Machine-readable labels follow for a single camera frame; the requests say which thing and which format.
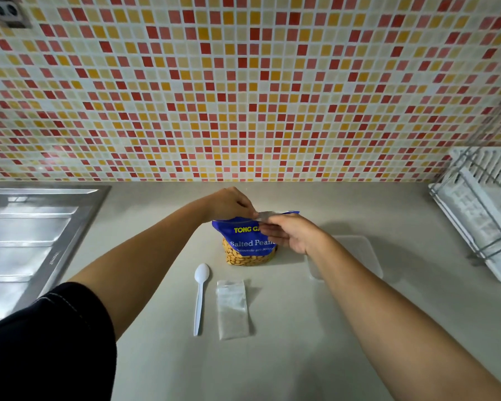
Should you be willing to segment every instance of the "white plastic spoon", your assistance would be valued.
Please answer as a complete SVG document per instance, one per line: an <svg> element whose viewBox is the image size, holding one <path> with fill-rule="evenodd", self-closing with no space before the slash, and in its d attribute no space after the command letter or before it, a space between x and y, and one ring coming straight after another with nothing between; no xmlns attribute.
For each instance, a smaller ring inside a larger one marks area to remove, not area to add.
<svg viewBox="0 0 501 401"><path fill-rule="evenodd" d="M200 316L202 314L202 299L204 297L202 289L204 283L210 276L210 268L206 263L199 264L195 270L195 280L199 283L199 292L197 293L197 305L195 306L195 327L193 329L193 336L199 335Z"/></svg>

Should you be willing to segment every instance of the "black sleeve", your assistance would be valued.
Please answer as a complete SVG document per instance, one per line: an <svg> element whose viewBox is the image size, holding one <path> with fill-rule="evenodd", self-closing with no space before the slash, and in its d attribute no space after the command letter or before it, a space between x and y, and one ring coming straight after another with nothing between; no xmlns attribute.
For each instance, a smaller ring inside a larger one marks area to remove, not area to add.
<svg viewBox="0 0 501 401"><path fill-rule="evenodd" d="M0 321L0 399L109 400L116 362L111 319L79 283Z"/></svg>

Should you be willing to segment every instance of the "backsplash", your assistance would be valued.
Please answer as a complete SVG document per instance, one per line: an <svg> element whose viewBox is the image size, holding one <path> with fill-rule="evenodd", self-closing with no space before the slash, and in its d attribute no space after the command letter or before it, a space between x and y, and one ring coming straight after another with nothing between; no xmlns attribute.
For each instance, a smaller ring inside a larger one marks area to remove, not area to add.
<svg viewBox="0 0 501 401"><path fill-rule="evenodd" d="M22 6L0 180L429 181L501 100L501 0Z"/></svg>

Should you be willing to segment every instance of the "dish drying rack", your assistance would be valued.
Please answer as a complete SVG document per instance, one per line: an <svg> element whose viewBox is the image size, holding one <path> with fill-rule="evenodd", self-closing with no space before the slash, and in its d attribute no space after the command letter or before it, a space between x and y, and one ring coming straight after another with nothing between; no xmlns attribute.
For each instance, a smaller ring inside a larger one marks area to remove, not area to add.
<svg viewBox="0 0 501 401"><path fill-rule="evenodd" d="M447 218L501 282L501 103L465 143L429 191Z"/></svg>

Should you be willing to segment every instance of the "bag of salted peanuts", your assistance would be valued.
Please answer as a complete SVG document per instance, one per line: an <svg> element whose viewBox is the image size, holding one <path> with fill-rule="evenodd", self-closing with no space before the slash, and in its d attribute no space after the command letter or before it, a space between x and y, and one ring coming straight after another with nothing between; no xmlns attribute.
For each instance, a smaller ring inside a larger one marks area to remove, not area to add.
<svg viewBox="0 0 501 401"><path fill-rule="evenodd" d="M266 221L271 215L291 213L298 214L299 211L260 212L256 220L238 216L226 221L212 221L213 227L223 236L227 263L254 266L273 258L277 245L260 232L258 221Z"/></svg>

